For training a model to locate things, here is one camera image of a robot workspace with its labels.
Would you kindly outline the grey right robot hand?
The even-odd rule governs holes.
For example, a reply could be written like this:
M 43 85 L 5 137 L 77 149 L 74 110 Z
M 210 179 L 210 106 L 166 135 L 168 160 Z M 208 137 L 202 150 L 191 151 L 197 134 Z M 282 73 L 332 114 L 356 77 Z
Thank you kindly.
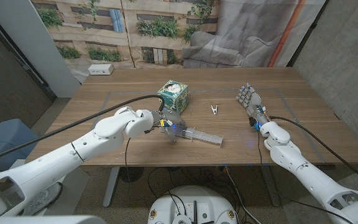
M 236 100 L 246 109 L 247 114 L 255 119 L 260 125 L 270 122 L 270 118 L 266 114 L 266 108 L 262 104 L 260 95 L 249 85 L 249 83 L 239 89 Z

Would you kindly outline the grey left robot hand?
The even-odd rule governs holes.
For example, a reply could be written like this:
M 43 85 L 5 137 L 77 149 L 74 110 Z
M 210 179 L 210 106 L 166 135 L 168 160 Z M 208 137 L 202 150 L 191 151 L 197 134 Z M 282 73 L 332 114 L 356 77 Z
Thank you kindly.
M 175 128 L 186 126 L 185 120 L 175 111 L 164 108 L 162 111 L 152 111 L 154 126 L 159 126 L 158 130 L 164 133 L 171 141 L 175 142 Z

